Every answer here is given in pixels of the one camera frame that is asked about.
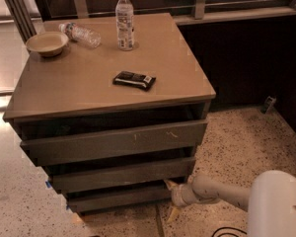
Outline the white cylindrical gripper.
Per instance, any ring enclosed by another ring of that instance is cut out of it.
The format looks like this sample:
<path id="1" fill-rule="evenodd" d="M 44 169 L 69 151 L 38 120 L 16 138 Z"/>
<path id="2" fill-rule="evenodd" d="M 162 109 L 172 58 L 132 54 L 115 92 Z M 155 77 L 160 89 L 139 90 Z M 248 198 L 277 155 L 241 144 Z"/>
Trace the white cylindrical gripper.
<path id="1" fill-rule="evenodd" d="M 175 221 L 181 213 L 180 207 L 186 207 L 200 203 L 199 197 L 192 190 L 191 184 L 177 184 L 172 180 L 164 181 L 167 189 L 171 191 L 172 202 L 170 207 L 168 223 Z"/>

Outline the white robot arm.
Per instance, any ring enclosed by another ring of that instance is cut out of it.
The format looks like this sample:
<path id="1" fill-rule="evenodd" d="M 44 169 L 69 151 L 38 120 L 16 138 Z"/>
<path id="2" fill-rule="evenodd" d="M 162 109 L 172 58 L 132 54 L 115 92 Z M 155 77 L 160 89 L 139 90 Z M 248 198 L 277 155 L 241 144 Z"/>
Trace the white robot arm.
<path id="1" fill-rule="evenodd" d="M 189 183 L 165 182 L 173 203 L 169 221 L 192 204 L 224 200 L 248 214 L 248 237 L 296 237 L 296 178 L 271 170 L 248 188 L 227 185 L 199 174 Z"/>

